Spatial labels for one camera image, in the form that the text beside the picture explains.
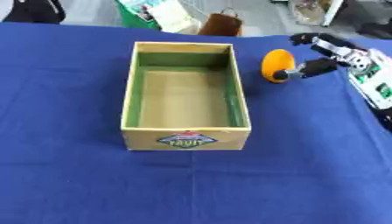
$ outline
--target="box label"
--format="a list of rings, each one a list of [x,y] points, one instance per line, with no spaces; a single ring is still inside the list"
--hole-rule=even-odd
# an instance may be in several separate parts
[[[161,144],[168,144],[172,147],[181,149],[191,149],[203,144],[212,144],[217,142],[217,140],[209,136],[204,136],[193,131],[185,131],[172,136],[163,137],[157,141]]]

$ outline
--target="wooden box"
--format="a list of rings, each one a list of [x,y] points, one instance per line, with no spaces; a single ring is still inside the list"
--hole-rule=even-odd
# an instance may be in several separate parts
[[[136,42],[121,129],[130,150],[240,150],[250,121],[233,46]]]

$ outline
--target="blue tablecloth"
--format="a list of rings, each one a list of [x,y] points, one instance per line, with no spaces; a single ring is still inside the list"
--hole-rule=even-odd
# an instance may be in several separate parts
[[[233,43],[253,131],[242,151],[126,151],[135,41]],[[392,55],[392,42],[359,44]],[[344,71],[282,85],[260,61],[285,36],[0,24],[1,224],[390,224],[392,135]]]

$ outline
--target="orange ball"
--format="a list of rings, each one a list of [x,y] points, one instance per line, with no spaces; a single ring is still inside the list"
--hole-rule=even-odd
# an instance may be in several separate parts
[[[262,60],[262,76],[268,81],[275,83],[284,82],[285,80],[276,80],[274,73],[279,70],[294,69],[296,62],[294,56],[284,49],[276,49],[269,52]]]

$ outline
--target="robotic arm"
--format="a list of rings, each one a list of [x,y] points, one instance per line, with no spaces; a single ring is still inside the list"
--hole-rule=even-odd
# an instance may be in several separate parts
[[[347,40],[326,33],[300,33],[290,37],[294,46],[311,45],[323,54],[293,70],[274,73],[277,80],[292,76],[309,78],[347,67],[350,82],[384,124],[392,130],[392,59],[375,49],[363,49]]]

